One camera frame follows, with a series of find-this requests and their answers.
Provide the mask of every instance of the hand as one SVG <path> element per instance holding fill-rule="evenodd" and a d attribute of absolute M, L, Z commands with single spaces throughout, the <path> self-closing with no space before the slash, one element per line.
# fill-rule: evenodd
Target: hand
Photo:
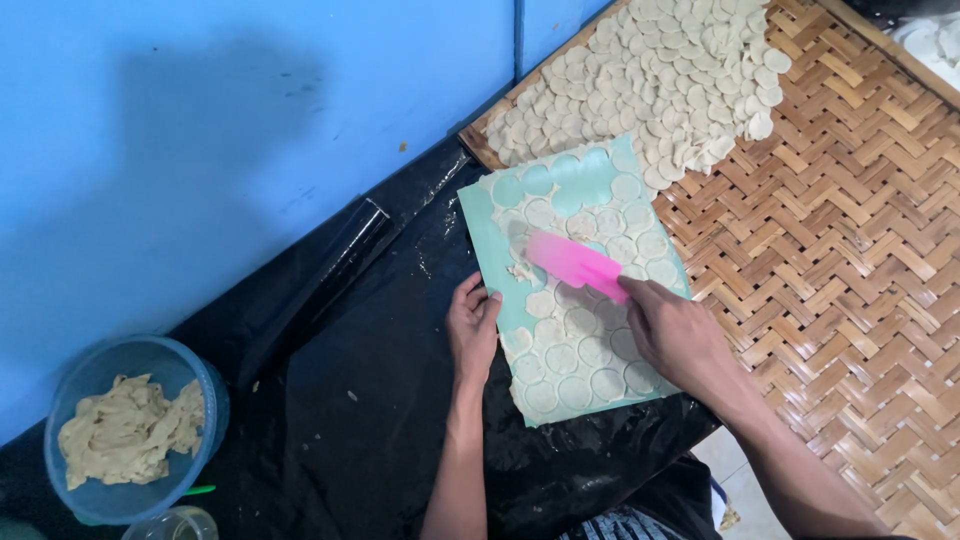
<path fill-rule="evenodd" d="M 503 295 L 494 292 L 488 297 L 487 287 L 474 288 L 478 283 L 480 272 L 474 272 L 454 289 L 446 314 L 446 332 L 453 353 L 454 377 L 482 387 L 496 353 L 496 315 Z"/>
<path fill-rule="evenodd" d="M 714 410 L 758 395 L 708 309 L 657 282 L 618 282 L 634 299 L 627 322 L 636 348 L 661 376 Z"/>

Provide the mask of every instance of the bamboo mat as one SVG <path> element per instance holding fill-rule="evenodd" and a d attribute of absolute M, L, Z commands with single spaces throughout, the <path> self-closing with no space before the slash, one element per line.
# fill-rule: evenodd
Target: bamboo mat
<path fill-rule="evenodd" d="M 846 16 L 768 15 L 774 133 L 654 207 L 779 417 L 895 532 L 960 538 L 960 114 Z M 487 118 L 461 139 L 501 168 Z"/>

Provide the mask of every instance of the white floor tile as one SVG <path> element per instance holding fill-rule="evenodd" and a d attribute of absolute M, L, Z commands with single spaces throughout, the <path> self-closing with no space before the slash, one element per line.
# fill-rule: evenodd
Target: white floor tile
<path fill-rule="evenodd" d="M 720 485 L 727 492 L 733 509 L 740 514 L 740 521 L 723 533 L 724 540 L 790 540 L 763 497 L 750 465 L 744 465 Z"/>
<path fill-rule="evenodd" d="M 724 426 L 693 447 L 692 452 L 697 459 L 707 464 L 710 474 L 721 483 L 747 464 L 747 456 Z"/>

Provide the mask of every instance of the clear plastic container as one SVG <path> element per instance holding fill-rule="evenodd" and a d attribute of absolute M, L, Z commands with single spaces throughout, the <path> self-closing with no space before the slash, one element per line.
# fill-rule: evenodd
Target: clear plastic container
<path fill-rule="evenodd" d="M 130 526 L 121 540 L 218 540 L 217 524 L 196 506 L 175 506 Z"/>

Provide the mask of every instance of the person's left hand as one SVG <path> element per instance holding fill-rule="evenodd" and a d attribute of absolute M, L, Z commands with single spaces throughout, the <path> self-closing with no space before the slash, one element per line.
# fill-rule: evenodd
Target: person's left hand
<path fill-rule="evenodd" d="M 503 295 L 494 292 L 488 297 L 487 287 L 474 288 L 478 283 L 480 272 L 474 272 L 454 289 L 446 332 L 456 380 L 483 386 L 496 353 L 496 315 Z"/>

